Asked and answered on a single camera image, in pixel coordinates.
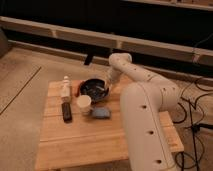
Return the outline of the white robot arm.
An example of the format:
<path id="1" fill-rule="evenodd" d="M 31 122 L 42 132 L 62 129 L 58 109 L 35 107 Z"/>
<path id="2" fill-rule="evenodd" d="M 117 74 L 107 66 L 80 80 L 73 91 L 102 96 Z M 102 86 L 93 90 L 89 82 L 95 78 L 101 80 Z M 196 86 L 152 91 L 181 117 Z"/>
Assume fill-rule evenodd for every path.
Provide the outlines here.
<path id="1" fill-rule="evenodd" d="M 125 74 L 133 80 L 121 92 L 120 111 L 132 171 L 177 171 L 159 113 L 176 106 L 180 89 L 168 78 L 132 63 L 129 53 L 109 56 L 107 84 Z"/>

